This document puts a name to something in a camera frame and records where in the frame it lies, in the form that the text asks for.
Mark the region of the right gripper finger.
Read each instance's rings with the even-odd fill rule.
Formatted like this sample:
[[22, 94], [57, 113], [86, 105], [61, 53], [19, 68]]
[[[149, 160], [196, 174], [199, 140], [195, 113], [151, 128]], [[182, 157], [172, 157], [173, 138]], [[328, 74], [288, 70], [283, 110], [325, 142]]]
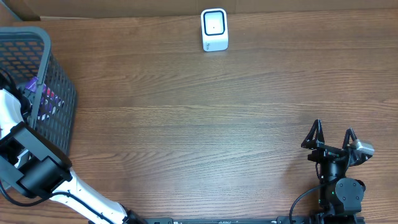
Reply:
[[353, 128], [348, 128], [345, 133], [342, 149], [344, 150], [348, 149], [351, 143], [354, 142], [355, 140], [356, 140], [356, 134]]
[[320, 119], [316, 119], [301, 143], [302, 148], [306, 149], [318, 149], [321, 145], [325, 144], [325, 139], [322, 130], [322, 122]]

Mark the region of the purple sanitary pad pack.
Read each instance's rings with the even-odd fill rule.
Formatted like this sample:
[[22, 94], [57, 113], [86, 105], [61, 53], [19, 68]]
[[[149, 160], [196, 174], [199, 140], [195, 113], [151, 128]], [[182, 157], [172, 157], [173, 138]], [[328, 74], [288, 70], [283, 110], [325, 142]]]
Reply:
[[[37, 91], [37, 77], [33, 77], [26, 85], [25, 89], [29, 91], [29, 93], [36, 93]], [[55, 115], [59, 112], [60, 108], [63, 108], [65, 102], [58, 97], [49, 87], [44, 84], [42, 89], [42, 97], [40, 99], [40, 106], [38, 110], [37, 119], [41, 121], [49, 120], [50, 115]]]

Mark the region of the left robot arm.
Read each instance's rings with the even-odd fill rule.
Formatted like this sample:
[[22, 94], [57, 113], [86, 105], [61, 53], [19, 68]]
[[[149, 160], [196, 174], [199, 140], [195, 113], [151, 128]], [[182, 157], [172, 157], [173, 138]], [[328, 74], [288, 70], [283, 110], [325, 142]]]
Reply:
[[24, 120], [30, 101], [17, 88], [11, 75], [1, 70], [1, 183], [7, 183], [30, 203], [13, 199], [4, 187], [1, 194], [10, 203], [32, 207], [46, 200], [62, 203], [90, 223], [144, 223], [144, 219], [82, 181], [71, 160]]

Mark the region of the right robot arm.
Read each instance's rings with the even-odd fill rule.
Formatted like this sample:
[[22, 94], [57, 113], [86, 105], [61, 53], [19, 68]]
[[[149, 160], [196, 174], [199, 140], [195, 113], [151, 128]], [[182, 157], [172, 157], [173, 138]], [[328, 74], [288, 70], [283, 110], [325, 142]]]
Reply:
[[358, 179], [346, 176], [350, 167], [359, 166], [374, 155], [373, 145], [357, 138], [354, 130], [346, 130], [340, 148], [328, 146], [322, 130], [322, 123], [316, 119], [301, 143], [302, 148], [311, 150], [308, 160], [315, 163], [320, 184], [300, 195], [294, 202], [308, 194], [319, 191], [320, 210], [304, 219], [304, 223], [364, 223], [356, 214], [361, 212], [361, 202], [366, 186]]

